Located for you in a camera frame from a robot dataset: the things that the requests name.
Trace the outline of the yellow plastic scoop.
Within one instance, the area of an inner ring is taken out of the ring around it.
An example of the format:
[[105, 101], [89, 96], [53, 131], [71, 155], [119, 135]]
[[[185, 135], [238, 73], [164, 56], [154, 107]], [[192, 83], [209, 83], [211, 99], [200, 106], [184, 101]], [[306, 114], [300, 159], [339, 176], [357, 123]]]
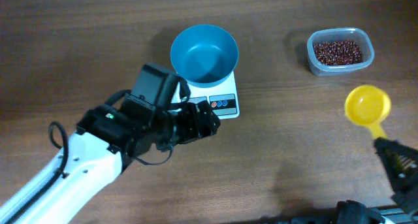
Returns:
[[391, 99], [382, 89], [372, 85], [361, 85], [346, 97], [344, 112], [346, 118], [369, 130], [372, 138], [387, 138], [381, 123], [391, 111]]

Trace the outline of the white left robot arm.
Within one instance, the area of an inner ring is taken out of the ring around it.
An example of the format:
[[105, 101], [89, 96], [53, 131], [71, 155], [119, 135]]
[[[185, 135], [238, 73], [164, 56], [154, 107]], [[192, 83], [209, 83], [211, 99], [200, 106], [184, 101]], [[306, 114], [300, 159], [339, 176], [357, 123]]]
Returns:
[[[180, 92], [186, 98], [174, 103]], [[176, 145], [216, 134], [220, 120], [206, 101], [191, 103], [184, 78], [146, 64], [132, 89], [88, 110], [68, 135], [58, 130], [59, 153], [1, 207], [2, 223], [68, 223], [101, 189], [151, 147], [172, 153]]]

